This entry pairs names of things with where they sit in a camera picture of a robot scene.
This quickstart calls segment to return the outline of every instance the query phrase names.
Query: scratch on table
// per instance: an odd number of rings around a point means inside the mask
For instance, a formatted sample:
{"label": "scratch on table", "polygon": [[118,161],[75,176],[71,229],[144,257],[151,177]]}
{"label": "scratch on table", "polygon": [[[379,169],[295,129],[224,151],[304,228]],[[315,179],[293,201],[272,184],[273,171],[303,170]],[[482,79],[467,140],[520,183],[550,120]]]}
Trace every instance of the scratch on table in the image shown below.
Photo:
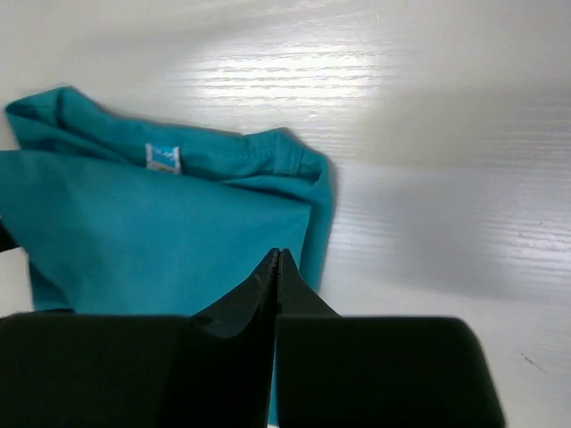
{"label": "scratch on table", "polygon": [[545,370],[543,370],[540,366],[538,366],[537,364],[535,364],[531,359],[529,359],[528,357],[526,357],[523,352],[520,352],[520,353],[521,353],[521,356],[522,356],[523,358],[525,358],[525,361],[527,361],[527,362],[528,362],[529,364],[531,364],[532,366],[538,368],[539,370],[541,370],[542,372],[544,372],[545,374],[547,374],[547,372],[546,372]]}

